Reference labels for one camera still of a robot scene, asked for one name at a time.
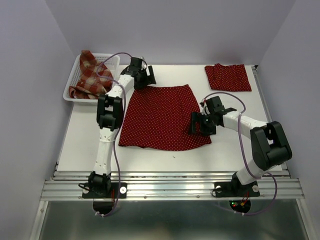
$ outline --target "white wall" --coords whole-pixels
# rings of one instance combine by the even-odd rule
[[[46,0],[73,54],[258,64],[294,0]]]
[[[43,0],[1,1],[0,23],[0,239],[24,240],[68,122],[74,55]]]
[[[272,119],[292,148],[290,172],[300,179],[320,229],[320,1],[297,0],[265,53],[258,75]]]

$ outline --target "white basket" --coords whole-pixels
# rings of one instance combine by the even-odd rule
[[[103,62],[107,58],[109,58],[112,54],[104,54],[104,53],[92,53],[92,55],[95,57],[96,60],[99,62]],[[80,76],[81,76],[81,70],[80,70],[80,54],[76,57],[75,62],[73,64],[71,73],[69,75],[68,81],[66,83],[64,92],[63,92],[63,99],[66,101],[72,101],[76,103],[97,103],[97,99],[76,99],[71,98],[69,96],[69,86],[76,86]],[[120,64],[120,57],[118,55],[112,57],[107,62],[104,63],[104,65],[110,70],[112,73],[112,76],[115,80],[118,78],[118,71],[119,71],[119,64]]]

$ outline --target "folded cloth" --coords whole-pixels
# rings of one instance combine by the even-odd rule
[[[80,55],[81,76],[76,86],[69,86],[69,96],[73,99],[98,99],[112,88],[112,81],[97,76],[101,62],[97,61],[89,50],[82,50]],[[110,70],[103,64],[99,74],[112,78]]]
[[[229,92],[251,92],[245,65],[204,67],[211,89]]]
[[[188,134],[191,113],[199,111],[189,85],[135,90],[125,114],[119,146],[185,151],[210,144],[209,136]]]

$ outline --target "polka dot cloth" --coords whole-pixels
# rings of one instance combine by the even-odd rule
[[[125,114],[119,146],[185,151],[210,144],[209,136],[188,134],[191,113],[199,111],[189,85],[135,90]]]
[[[204,67],[211,89],[229,92],[251,92],[245,65]]]

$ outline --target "table top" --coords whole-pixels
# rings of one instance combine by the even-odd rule
[[[216,92],[209,86],[204,65],[153,65],[156,87],[173,87],[189,84],[200,102],[206,95]],[[267,121],[264,106],[251,66],[245,66],[252,92],[235,92],[246,105],[244,115]],[[130,99],[131,89],[127,94]],[[220,95],[226,108],[242,110],[242,105],[233,97]],[[99,127],[96,122],[97,106],[75,103],[64,138],[57,171],[91,172],[99,145]],[[135,146],[120,147],[116,141],[116,152],[122,172],[236,172],[243,166],[238,134],[223,127],[210,136],[212,143],[187,151],[163,151]],[[247,159],[252,158],[251,142],[243,137]],[[114,156],[112,171],[117,170]],[[276,166],[273,171],[281,171]]]

